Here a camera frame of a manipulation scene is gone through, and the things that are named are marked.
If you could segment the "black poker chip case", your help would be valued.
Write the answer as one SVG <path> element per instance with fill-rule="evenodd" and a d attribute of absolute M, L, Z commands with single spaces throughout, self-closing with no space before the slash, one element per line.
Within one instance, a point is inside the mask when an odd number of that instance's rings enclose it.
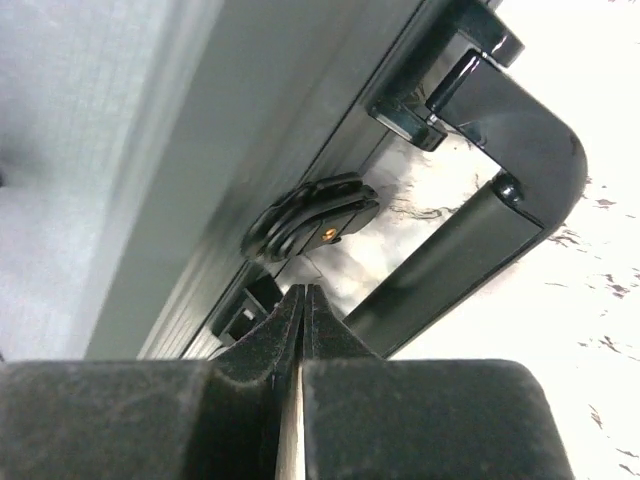
<path fill-rule="evenodd" d="M 551 235 L 587 178 L 575 133 L 507 74 L 493 1 L 229 1 L 166 35 L 99 248 L 84 357 L 176 358 L 225 332 L 260 264 L 331 252 L 393 140 L 450 133 L 498 173 L 347 318 L 391 355 Z"/>

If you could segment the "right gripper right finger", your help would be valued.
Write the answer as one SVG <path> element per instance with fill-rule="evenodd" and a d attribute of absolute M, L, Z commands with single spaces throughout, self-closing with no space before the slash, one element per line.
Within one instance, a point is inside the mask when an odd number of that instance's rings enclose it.
<path fill-rule="evenodd" d="M 310 479 L 569 479 L 542 387 L 496 359 L 388 361 L 309 285 L 302 318 Z"/>

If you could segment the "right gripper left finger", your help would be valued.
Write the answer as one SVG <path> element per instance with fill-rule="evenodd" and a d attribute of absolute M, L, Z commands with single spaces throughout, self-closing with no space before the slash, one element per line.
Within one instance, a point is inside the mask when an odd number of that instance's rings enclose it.
<path fill-rule="evenodd" d="M 1 368 L 5 479 L 272 479 L 302 286 L 211 360 Z"/>

